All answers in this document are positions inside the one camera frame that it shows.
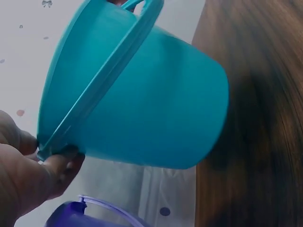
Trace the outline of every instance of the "blue dot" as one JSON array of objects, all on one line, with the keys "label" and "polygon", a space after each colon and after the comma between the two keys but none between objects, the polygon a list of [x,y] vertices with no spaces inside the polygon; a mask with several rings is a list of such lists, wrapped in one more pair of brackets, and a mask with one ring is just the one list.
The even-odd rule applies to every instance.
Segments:
[{"label": "blue dot", "polygon": [[160,214],[162,215],[162,216],[168,216],[168,215],[170,215],[170,209],[169,208],[167,208],[167,207],[162,207],[161,209],[160,209]]}]

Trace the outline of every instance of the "white cloth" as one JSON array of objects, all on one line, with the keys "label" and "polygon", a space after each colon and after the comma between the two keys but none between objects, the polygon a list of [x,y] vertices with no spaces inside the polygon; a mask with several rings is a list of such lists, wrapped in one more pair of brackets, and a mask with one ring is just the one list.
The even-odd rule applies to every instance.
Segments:
[{"label": "white cloth", "polygon": [[[33,135],[54,50],[82,1],[52,0],[44,5],[42,0],[0,1],[0,109]],[[24,115],[17,116],[17,110],[24,110]],[[195,188],[195,168],[169,170],[87,157],[62,197],[45,202],[20,218],[16,226],[42,227],[60,204],[86,194],[139,215],[153,227],[193,227]],[[168,208],[170,215],[161,215],[162,207]],[[127,225],[96,206],[89,206],[88,214]]]}]

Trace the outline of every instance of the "pink dot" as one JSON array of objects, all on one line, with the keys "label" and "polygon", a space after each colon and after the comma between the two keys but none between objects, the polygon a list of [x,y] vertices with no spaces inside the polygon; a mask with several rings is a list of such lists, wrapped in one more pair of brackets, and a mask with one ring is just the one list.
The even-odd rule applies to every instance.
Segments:
[{"label": "pink dot", "polygon": [[18,110],[18,111],[17,111],[17,115],[18,115],[19,117],[22,117],[22,116],[24,115],[24,113],[25,113],[24,110]]}]

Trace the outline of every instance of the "finger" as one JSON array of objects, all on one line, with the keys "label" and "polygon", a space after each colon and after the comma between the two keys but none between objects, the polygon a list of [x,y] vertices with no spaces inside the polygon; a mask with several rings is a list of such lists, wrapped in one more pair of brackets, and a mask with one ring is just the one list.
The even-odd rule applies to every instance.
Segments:
[{"label": "finger", "polygon": [[78,148],[75,146],[66,146],[61,154],[50,156],[43,165],[46,167],[53,179],[57,181],[67,167],[67,164],[77,155]]},{"label": "finger", "polygon": [[30,155],[35,153],[38,147],[38,142],[35,137],[27,131],[20,130],[19,151],[23,155]]},{"label": "finger", "polygon": [[31,160],[33,160],[33,161],[39,162],[40,159],[38,158],[37,153],[38,153],[38,152],[35,152],[35,153],[33,153],[33,154],[26,155],[25,157],[27,157],[28,159],[31,159]]},{"label": "finger", "polygon": [[55,190],[53,191],[49,199],[61,196],[65,192],[65,190],[72,183],[73,179],[80,171],[84,159],[85,156],[83,154],[78,154],[70,163],[68,163],[65,171],[63,172],[57,182],[57,185],[55,186]]}]

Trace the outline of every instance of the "hand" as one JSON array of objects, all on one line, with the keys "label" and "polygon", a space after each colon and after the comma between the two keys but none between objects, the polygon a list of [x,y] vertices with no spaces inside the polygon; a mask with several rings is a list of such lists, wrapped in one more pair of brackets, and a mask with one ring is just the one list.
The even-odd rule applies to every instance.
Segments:
[{"label": "hand", "polygon": [[36,139],[20,130],[0,111],[0,226],[15,221],[43,202],[64,193],[79,172],[84,155],[74,146],[39,164],[34,159]]}]

